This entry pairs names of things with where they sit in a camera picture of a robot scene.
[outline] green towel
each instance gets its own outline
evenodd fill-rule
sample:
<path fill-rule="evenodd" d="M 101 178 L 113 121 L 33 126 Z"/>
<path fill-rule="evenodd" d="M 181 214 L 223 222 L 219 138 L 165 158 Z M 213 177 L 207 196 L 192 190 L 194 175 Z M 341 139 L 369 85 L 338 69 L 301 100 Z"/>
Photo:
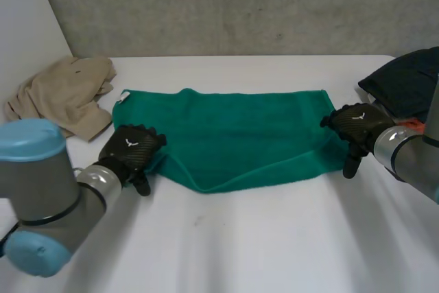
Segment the green towel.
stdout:
<path fill-rule="evenodd" d="M 206 194 L 279 185 L 343 168 L 347 144 L 319 126 L 326 91 L 177 94 L 129 91 L 113 109 L 120 125 L 155 127 L 167 146 L 146 173 Z"/>

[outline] beige cloth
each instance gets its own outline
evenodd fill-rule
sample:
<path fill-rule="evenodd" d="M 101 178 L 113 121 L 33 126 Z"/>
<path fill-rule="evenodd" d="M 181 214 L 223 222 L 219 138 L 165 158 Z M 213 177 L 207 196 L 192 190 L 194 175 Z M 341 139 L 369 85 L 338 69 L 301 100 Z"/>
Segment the beige cloth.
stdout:
<path fill-rule="evenodd" d="M 62 128 L 65 137 L 89 141 L 112 121 L 94 99 L 112 90 L 109 81 L 115 75 L 108 58 L 67 56 L 22 83 L 5 104 L 6 117 L 47 118 Z"/>

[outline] white table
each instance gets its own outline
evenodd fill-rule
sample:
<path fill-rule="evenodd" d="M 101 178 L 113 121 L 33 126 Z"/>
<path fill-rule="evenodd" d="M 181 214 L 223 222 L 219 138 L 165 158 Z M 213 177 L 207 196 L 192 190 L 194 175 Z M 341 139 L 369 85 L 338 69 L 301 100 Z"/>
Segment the white table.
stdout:
<path fill-rule="evenodd" d="M 357 82 L 389 56 L 115 58 L 111 110 L 122 89 L 269 93 L 326 89 L 336 108 L 359 101 Z M 75 166 L 91 144 L 68 140 Z M 21 274 L 3 258 L 1 292 L 437 292 L 439 207 L 369 156 L 359 173 L 201 195 L 162 177 L 133 189 L 61 273 Z"/>

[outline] robotic arm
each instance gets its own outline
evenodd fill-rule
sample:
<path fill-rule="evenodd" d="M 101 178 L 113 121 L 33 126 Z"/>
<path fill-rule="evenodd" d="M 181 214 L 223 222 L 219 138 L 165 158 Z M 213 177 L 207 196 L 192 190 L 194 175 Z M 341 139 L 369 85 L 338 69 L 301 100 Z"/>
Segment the robotic arm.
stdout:
<path fill-rule="evenodd" d="M 344 106 L 323 118 L 320 126 L 330 127 L 349 142 L 344 177 L 352 178 L 361 158 L 372 152 L 397 179 L 439 203 L 439 85 L 424 134 L 396 125 L 370 104 Z"/>
<path fill-rule="evenodd" d="M 124 183 L 150 194 L 143 170 L 163 145 L 165 136 L 153 128 L 121 126 L 98 161 L 75 177 L 56 125 L 24 119 L 0 127 L 0 196 L 9 198 L 19 219 L 3 240 L 5 255 L 28 274 L 56 274 L 114 205 Z"/>

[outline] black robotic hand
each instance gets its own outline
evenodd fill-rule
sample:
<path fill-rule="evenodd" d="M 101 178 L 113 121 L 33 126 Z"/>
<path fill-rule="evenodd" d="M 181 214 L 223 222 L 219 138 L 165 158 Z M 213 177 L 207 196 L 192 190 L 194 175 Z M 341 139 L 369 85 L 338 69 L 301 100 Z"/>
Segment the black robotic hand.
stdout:
<path fill-rule="evenodd" d="M 166 136 L 157 135 L 153 127 L 119 126 L 99 153 L 96 164 L 111 169 L 122 184 L 129 181 L 139 194 L 148 196 L 151 188 L 143 170 L 164 145 Z"/>
<path fill-rule="evenodd" d="M 338 133 L 342 140 L 349 142 L 349 153 L 343 167 L 343 176 L 353 178 L 357 173 L 361 158 L 373 152 L 375 141 L 386 129 L 395 123 L 385 113 L 370 104 L 343 106 L 333 111 L 320 122 Z"/>

